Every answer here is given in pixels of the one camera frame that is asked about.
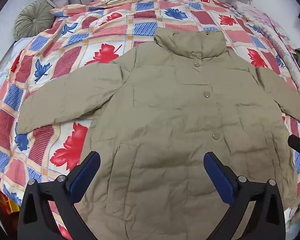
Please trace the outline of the round green pleated cushion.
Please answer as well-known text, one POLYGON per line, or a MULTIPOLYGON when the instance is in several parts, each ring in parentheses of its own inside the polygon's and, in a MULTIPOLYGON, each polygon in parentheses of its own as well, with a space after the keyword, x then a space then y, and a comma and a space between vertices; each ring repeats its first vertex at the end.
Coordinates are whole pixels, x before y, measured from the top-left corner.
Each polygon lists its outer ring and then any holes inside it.
POLYGON ((13 35, 16 41, 33 37, 50 29, 55 21, 53 7, 47 2, 35 1, 25 7, 15 20, 13 35))

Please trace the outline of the pink floral blanket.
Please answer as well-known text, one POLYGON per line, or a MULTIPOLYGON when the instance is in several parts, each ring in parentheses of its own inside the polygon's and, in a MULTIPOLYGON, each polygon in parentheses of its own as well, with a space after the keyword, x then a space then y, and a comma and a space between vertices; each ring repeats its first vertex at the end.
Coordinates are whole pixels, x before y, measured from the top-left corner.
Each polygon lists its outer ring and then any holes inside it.
POLYGON ((249 22, 257 26, 261 34, 272 44, 279 57, 300 91, 300 67, 294 58, 294 44, 291 43, 287 33, 275 20, 272 20, 266 13, 259 11, 255 7, 236 2, 234 8, 249 22))

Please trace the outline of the leaf patterned patchwork quilt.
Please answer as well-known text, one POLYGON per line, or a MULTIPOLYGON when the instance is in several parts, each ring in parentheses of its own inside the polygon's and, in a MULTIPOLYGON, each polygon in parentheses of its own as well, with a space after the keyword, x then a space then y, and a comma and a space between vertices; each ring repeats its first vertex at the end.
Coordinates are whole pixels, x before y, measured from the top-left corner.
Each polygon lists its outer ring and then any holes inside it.
MULTIPOLYGON (((19 133, 22 103, 49 81, 90 63, 109 63, 152 42, 158 28, 220 31, 228 49, 255 67, 273 70, 298 91, 272 44, 234 5, 218 0, 102 0, 51 12, 56 22, 20 52, 0 89, 0 190, 18 206, 30 179, 54 181, 83 162, 88 154, 83 156, 82 149, 93 120, 93 114, 86 113, 19 133)), ((288 114, 282 119, 289 136, 300 137, 300 121, 288 114)), ((290 149, 297 173, 296 203, 283 209, 300 213, 300 153, 290 149)))

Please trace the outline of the khaki puffer jacket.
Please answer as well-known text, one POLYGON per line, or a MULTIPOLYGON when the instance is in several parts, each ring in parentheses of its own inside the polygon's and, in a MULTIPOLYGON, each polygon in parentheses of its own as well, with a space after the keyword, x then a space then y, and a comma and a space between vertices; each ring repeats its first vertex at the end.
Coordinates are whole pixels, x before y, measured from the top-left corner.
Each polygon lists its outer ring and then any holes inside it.
POLYGON ((203 168, 214 152, 236 174, 277 182, 296 203, 297 173, 282 116, 300 93, 226 47, 224 34, 158 28, 154 40, 40 87, 18 132, 92 113, 82 155, 101 167, 78 204, 99 239, 204 239, 225 213, 203 168))

